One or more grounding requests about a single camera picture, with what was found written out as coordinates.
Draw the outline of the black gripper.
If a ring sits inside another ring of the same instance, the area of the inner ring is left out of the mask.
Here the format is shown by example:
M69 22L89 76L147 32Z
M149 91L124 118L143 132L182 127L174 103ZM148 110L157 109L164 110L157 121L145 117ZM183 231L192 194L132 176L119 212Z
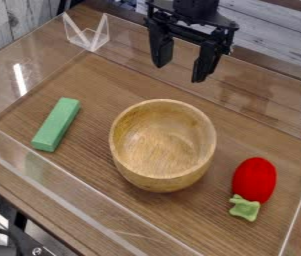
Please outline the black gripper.
M145 0L151 60L162 68L172 59L172 37L200 45L191 82L203 82L214 72L220 53L228 54L235 21L218 12L219 0Z

